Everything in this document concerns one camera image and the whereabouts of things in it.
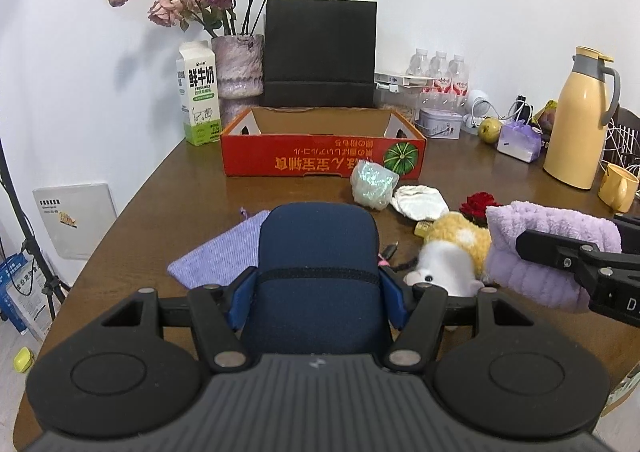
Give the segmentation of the navy blue pouch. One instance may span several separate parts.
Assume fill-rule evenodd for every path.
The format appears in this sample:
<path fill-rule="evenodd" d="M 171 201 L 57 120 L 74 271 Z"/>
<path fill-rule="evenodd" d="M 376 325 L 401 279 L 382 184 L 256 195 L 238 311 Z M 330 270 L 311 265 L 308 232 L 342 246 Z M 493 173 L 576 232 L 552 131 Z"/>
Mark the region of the navy blue pouch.
<path fill-rule="evenodd" d="M 364 209 L 281 205 L 260 227 L 242 342 L 252 354 L 374 354 L 392 342 L 378 228 Z"/>

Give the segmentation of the yellow mug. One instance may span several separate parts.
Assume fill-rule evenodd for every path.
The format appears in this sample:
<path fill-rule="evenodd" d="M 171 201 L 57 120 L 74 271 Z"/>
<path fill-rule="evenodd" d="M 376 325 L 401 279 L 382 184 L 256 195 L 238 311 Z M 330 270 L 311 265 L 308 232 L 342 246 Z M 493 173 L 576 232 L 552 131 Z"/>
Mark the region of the yellow mug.
<path fill-rule="evenodd" d="M 598 198 L 613 212 L 626 214 L 634 202 L 639 179 L 627 169 L 608 163 L 600 183 Z"/>

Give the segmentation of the purple textured vase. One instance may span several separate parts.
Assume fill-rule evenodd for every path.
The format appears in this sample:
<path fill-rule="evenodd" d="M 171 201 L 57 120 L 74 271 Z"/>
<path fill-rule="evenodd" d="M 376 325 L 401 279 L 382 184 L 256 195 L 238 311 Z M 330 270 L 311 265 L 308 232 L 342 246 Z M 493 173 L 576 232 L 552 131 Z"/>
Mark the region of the purple textured vase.
<path fill-rule="evenodd" d="M 220 36 L 210 41 L 216 60 L 219 111 L 223 127 L 258 106 L 264 93 L 264 36 Z"/>

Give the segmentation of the iridescent wrapped bundle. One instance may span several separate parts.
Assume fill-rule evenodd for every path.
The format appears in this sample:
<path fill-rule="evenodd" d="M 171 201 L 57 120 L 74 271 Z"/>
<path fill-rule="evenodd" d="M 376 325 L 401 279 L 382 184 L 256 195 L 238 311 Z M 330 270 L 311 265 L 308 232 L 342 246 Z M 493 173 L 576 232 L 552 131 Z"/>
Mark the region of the iridescent wrapped bundle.
<path fill-rule="evenodd" d="M 375 210 L 386 209 L 398 181 L 399 176 L 396 172 L 375 162 L 358 160 L 350 176 L 352 198 L 363 207 Z"/>

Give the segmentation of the green apple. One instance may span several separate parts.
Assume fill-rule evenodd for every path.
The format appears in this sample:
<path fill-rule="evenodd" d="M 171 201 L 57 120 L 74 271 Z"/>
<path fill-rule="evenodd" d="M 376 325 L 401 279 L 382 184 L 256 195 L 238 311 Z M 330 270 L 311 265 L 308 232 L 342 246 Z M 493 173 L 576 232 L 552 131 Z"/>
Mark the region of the green apple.
<path fill-rule="evenodd" d="M 502 123 L 498 118 L 486 117 L 480 123 L 477 129 L 477 137 L 487 144 L 495 144 L 498 142 Z"/>

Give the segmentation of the white flat box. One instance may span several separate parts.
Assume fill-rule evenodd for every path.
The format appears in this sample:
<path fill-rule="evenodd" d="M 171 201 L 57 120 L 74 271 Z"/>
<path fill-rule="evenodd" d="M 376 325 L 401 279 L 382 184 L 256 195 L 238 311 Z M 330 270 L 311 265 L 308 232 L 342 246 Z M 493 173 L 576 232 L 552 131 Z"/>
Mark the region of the white flat box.
<path fill-rule="evenodd" d="M 375 73 L 374 81 L 381 86 L 398 87 L 426 87 L 432 82 L 431 77 L 416 75 L 396 75 L 387 73 Z"/>

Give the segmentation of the white green milk carton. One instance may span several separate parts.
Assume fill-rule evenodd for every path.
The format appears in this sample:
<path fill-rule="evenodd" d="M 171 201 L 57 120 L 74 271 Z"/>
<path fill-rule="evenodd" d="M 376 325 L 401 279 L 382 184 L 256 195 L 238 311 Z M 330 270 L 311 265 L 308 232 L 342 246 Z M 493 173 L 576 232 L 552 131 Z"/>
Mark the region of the white green milk carton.
<path fill-rule="evenodd" d="M 206 40 L 184 42 L 176 60 L 184 138 L 192 146 L 216 142 L 221 133 L 215 53 Z"/>

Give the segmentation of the small yellow green object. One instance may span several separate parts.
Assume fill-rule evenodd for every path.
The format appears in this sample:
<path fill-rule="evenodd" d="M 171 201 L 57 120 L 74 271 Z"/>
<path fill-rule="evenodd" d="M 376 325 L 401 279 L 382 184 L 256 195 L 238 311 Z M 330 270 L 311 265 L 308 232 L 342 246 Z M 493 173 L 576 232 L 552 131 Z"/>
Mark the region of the small yellow green object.
<path fill-rule="evenodd" d="M 13 359 L 13 368 L 17 373 L 26 373 L 34 364 L 35 355 L 28 347 L 22 347 L 17 351 Z"/>

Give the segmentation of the red cardboard pumpkin box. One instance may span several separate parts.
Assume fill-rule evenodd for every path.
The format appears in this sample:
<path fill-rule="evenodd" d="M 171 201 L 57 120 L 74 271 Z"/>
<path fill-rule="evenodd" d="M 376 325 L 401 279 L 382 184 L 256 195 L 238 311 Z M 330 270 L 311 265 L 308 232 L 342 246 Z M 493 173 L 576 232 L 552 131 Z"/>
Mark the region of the red cardboard pumpkin box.
<path fill-rule="evenodd" d="M 230 177 L 348 178 L 367 160 L 416 180 L 426 148 L 404 116 L 379 108 L 250 108 L 220 142 Z"/>

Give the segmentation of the red fabric rose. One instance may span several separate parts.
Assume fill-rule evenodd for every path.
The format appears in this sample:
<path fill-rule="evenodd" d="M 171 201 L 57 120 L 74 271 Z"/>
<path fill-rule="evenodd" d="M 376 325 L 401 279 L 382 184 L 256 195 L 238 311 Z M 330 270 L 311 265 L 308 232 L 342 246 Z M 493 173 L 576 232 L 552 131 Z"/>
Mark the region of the red fabric rose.
<path fill-rule="evenodd" d="M 488 192 L 476 192 L 466 198 L 459 207 L 460 214 L 477 227 L 487 227 L 486 210 L 488 207 L 500 207 L 494 196 Z"/>

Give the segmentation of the small yellow block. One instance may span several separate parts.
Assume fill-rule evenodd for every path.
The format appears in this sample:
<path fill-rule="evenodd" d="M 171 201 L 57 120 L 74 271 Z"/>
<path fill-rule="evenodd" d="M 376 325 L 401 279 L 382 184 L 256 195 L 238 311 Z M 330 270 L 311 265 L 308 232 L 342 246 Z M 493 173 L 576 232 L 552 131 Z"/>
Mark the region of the small yellow block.
<path fill-rule="evenodd" d="M 427 236 L 428 231 L 431 229 L 431 225 L 433 223 L 431 221 L 419 221 L 414 227 L 413 233 L 416 236 L 420 236 L 420 238 L 425 238 Z"/>

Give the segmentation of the water bottle left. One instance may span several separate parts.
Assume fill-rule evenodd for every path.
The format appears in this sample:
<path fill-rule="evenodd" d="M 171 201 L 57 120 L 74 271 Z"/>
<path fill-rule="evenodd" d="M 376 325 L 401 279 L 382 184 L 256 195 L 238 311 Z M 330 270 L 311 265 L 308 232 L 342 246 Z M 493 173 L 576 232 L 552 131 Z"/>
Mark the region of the water bottle left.
<path fill-rule="evenodd" d="M 416 48 L 410 58 L 406 74 L 416 77 L 430 76 L 430 57 L 426 49 Z"/>

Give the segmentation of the water bottle right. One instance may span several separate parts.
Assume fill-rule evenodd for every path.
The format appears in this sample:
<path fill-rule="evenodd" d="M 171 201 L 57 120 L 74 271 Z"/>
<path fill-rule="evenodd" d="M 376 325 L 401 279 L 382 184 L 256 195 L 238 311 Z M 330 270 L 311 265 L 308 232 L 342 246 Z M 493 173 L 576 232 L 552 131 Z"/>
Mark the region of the water bottle right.
<path fill-rule="evenodd" d="M 449 61 L 448 71 L 450 82 L 447 94 L 450 105 L 453 108 L 457 108 L 464 103 L 469 92 L 470 69 L 464 60 L 464 56 L 455 54 Z"/>

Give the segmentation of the purple tissue pack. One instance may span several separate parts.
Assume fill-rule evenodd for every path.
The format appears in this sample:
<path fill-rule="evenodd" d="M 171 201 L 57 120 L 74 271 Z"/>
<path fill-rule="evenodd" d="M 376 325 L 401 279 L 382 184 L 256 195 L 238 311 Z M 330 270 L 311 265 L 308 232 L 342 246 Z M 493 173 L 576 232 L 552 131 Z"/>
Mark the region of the purple tissue pack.
<path fill-rule="evenodd" d="M 500 130 L 497 151 L 530 164 L 542 149 L 541 132 L 524 122 L 504 124 Z"/>

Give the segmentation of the black paper shopping bag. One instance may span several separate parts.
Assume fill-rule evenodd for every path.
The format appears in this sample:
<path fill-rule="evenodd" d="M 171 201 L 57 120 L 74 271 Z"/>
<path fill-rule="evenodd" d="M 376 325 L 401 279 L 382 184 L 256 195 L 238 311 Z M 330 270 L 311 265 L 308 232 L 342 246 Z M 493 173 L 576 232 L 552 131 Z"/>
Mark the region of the black paper shopping bag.
<path fill-rule="evenodd" d="M 378 4 L 367 0 L 267 0 L 267 108 L 370 108 Z"/>

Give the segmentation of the white tin box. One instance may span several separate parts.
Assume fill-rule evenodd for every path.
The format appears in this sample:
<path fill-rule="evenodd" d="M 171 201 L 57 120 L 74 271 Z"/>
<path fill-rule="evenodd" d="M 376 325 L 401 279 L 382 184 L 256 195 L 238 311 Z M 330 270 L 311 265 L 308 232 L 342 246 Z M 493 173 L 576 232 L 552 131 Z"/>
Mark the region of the white tin box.
<path fill-rule="evenodd" d="M 458 140 L 461 124 L 462 116 L 454 111 L 421 108 L 416 121 L 416 128 L 426 138 Z"/>

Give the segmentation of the lavender fluffy towel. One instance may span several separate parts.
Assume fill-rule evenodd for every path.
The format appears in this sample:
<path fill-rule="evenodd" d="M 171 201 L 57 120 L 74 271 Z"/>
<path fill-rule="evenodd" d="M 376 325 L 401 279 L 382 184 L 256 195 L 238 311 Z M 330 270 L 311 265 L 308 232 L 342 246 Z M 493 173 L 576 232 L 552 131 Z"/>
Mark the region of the lavender fluffy towel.
<path fill-rule="evenodd" d="M 563 266 L 553 239 L 589 243 L 605 253 L 622 251 L 613 221 L 577 210 L 515 201 L 486 208 L 491 238 L 485 276 L 539 305 L 568 312 L 586 312 L 589 295 Z"/>

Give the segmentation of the white panel on wall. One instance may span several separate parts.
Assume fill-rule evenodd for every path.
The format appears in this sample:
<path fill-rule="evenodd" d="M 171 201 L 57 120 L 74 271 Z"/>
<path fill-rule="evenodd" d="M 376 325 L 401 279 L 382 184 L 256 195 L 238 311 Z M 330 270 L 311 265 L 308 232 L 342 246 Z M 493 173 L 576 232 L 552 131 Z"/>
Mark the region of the white panel on wall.
<path fill-rule="evenodd" d="M 104 182 L 49 186 L 32 194 L 49 238 L 64 259 L 88 260 L 117 218 Z"/>

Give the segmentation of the yellow thermos jug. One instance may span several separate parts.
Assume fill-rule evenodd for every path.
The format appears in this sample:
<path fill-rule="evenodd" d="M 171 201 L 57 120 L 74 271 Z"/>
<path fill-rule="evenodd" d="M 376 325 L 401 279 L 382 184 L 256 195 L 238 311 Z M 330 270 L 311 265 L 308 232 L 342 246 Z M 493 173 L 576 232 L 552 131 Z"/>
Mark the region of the yellow thermos jug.
<path fill-rule="evenodd" d="M 613 59 L 578 47 L 556 107 L 544 170 L 579 190 L 589 190 L 612 120 L 620 105 L 620 74 Z"/>

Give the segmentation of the blue paper bag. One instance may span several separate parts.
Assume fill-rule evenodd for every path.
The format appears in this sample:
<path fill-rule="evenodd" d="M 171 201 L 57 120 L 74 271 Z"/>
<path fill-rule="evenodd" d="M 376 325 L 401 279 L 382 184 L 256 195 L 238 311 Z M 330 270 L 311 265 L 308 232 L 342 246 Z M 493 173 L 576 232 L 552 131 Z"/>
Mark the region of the blue paper bag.
<path fill-rule="evenodd" d="M 1 312 L 24 335 L 43 342 L 52 319 L 43 294 L 44 275 L 38 264 L 25 254 L 13 254 L 1 263 Z"/>

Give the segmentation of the snack packet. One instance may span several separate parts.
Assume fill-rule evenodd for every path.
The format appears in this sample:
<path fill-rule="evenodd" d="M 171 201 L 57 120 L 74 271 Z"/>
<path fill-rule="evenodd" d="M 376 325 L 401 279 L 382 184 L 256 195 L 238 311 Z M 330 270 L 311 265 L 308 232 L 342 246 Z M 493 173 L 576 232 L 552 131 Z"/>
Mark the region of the snack packet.
<path fill-rule="evenodd" d="M 546 134 L 550 134 L 553 129 L 557 109 L 558 102 L 555 100 L 549 100 L 546 105 L 535 114 L 533 118 L 533 126 L 539 128 Z"/>

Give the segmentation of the yellow white plush toy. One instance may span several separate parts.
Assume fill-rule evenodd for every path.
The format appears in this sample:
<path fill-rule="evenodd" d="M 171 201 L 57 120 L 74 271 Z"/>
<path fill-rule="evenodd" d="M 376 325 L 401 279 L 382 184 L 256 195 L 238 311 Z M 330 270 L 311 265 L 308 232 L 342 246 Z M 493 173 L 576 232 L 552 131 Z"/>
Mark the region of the yellow white plush toy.
<path fill-rule="evenodd" d="M 404 282 L 436 285 L 449 297 L 474 297 L 484 287 L 490 243 L 488 229 L 472 224 L 460 212 L 448 212 L 426 230 L 416 266 Z"/>

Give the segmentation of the lavender woven drawstring bag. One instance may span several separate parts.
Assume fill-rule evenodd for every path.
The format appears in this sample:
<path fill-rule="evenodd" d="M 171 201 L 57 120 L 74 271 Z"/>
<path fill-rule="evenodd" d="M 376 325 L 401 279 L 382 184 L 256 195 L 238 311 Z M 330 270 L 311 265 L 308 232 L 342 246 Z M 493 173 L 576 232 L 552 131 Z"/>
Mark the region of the lavender woven drawstring bag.
<path fill-rule="evenodd" d="M 207 284 L 228 286 L 258 264 L 259 235 L 270 214 L 262 210 L 168 264 L 167 272 L 188 290 Z"/>

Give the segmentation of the clear seed container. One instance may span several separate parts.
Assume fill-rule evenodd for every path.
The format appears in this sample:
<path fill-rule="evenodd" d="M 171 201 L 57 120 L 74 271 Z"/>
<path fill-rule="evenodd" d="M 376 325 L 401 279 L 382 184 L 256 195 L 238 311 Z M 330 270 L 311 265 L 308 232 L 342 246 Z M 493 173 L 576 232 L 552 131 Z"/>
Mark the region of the clear seed container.
<path fill-rule="evenodd" d="M 414 122 L 423 104 L 421 86 L 400 86 L 397 84 L 375 84 L 374 105 L 384 110 L 392 110 Z"/>

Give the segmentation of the water bottle middle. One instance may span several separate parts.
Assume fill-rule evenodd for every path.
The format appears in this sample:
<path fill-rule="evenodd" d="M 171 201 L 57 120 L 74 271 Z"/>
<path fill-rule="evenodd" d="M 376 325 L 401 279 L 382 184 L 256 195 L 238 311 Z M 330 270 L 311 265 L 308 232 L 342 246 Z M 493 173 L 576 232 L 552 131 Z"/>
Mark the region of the water bottle middle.
<path fill-rule="evenodd" d="M 437 51 L 436 54 L 431 58 L 427 73 L 427 76 L 430 79 L 430 83 L 427 86 L 426 104 L 430 108 L 438 108 L 442 103 L 442 94 L 448 86 L 447 73 L 447 53 L 443 51 Z"/>

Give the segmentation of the black tripod stand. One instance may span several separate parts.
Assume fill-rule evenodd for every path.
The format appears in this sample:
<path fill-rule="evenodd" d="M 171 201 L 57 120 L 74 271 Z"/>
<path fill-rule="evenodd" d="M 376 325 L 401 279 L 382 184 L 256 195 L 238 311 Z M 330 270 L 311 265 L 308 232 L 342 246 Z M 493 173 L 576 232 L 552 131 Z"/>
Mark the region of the black tripod stand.
<path fill-rule="evenodd" d="M 32 230 L 32 225 L 24 213 L 15 191 L 8 162 L 6 161 L 6 154 L 4 154 L 3 151 L 3 146 L 0 146 L 0 172 L 2 188 L 6 191 L 14 216 L 24 235 L 23 250 L 26 250 L 26 252 L 32 256 L 32 260 L 38 264 L 38 267 L 44 276 L 42 294 L 47 297 L 50 317 L 51 320 L 54 321 L 58 313 L 56 312 L 53 298 L 56 298 L 58 300 L 58 304 L 62 306 L 65 302 L 66 293 L 70 291 L 70 286 L 58 277 L 58 275 L 49 266 L 46 257 L 43 255 L 40 245 L 37 242 L 35 232 Z"/>

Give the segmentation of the water bottle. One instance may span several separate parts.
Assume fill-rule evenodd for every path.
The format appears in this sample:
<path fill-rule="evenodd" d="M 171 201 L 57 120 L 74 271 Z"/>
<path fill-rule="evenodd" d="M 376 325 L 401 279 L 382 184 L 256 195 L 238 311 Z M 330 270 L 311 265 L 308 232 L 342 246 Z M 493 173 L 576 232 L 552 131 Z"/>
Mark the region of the water bottle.
<path fill-rule="evenodd" d="M 427 73 L 427 76 L 430 79 L 430 83 L 427 86 L 426 104 L 430 108 L 438 108 L 442 103 L 442 94 L 448 86 L 447 73 L 447 53 L 443 51 L 437 51 L 436 54 L 431 58 Z"/>
<path fill-rule="evenodd" d="M 453 108 L 457 108 L 464 103 L 469 92 L 470 69 L 464 60 L 464 56 L 455 54 L 449 61 L 448 71 L 450 82 L 447 94 L 450 105 Z"/>
<path fill-rule="evenodd" d="M 430 76 L 430 57 L 426 49 L 416 48 L 410 58 L 406 74 L 416 77 Z"/>

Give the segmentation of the white crumpled cloth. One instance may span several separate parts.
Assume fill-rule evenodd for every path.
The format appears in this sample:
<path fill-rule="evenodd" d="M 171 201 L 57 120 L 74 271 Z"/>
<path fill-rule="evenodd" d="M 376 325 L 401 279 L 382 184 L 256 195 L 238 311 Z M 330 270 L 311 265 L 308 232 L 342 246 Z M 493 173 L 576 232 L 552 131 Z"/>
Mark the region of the white crumpled cloth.
<path fill-rule="evenodd" d="M 400 186 L 390 204 L 413 221 L 435 221 L 449 212 L 442 194 L 430 186 Z"/>

